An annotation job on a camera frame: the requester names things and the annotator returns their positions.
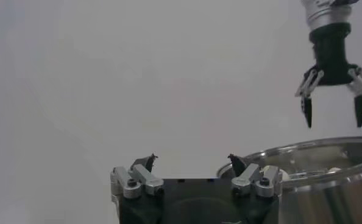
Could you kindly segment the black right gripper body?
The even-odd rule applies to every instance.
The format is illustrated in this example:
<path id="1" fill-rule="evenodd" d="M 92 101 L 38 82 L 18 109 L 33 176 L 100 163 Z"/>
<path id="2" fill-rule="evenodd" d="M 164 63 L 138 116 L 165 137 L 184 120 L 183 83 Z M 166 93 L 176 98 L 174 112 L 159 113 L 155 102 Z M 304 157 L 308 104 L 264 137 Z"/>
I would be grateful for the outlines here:
<path id="1" fill-rule="evenodd" d="M 312 69 L 324 72 L 319 86 L 346 85 L 353 81 L 348 71 L 358 65 L 347 61 L 345 39 L 350 33 L 349 23 L 332 23 L 310 32 L 316 60 Z"/>

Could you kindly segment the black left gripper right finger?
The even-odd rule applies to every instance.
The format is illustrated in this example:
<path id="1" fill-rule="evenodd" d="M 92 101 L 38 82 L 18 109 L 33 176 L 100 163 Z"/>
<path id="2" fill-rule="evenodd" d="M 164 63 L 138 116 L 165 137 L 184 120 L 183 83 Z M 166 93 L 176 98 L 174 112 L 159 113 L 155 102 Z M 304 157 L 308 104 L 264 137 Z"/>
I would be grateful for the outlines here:
<path id="1" fill-rule="evenodd" d="M 228 158 L 235 174 L 231 185 L 237 195 L 254 192 L 258 197 L 272 198 L 282 193 L 283 170 L 279 167 L 246 162 L 234 154 L 230 154 Z"/>

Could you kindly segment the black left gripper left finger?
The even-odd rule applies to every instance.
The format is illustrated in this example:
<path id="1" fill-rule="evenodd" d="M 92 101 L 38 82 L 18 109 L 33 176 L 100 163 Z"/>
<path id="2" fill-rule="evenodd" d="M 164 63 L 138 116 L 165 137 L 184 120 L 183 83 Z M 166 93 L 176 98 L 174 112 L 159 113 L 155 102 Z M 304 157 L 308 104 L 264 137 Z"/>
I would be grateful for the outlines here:
<path id="1" fill-rule="evenodd" d="M 134 200 L 143 194 L 162 197 L 165 182 L 152 174 L 154 161 L 157 158 L 158 156 L 152 153 L 136 159 L 128 169 L 123 166 L 114 167 L 110 172 L 112 201 L 118 201 L 119 197 Z"/>

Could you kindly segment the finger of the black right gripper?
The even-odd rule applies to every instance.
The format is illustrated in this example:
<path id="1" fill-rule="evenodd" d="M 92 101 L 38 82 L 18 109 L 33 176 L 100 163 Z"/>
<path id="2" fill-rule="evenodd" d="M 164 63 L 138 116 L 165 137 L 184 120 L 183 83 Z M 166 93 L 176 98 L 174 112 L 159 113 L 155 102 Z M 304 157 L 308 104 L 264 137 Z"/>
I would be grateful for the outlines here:
<path id="1" fill-rule="evenodd" d="M 303 78 L 297 91 L 295 92 L 296 97 L 301 98 L 301 109 L 305 116 L 305 120 L 308 128 L 312 127 L 312 99 L 311 93 L 318 86 L 319 82 L 324 76 L 323 70 L 311 69 Z"/>
<path id="2" fill-rule="evenodd" d="M 352 81 L 347 85 L 348 89 L 354 94 L 354 110 L 357 127 L 362 127 L 362 68 L 350 68 L 348 75 Z"/>

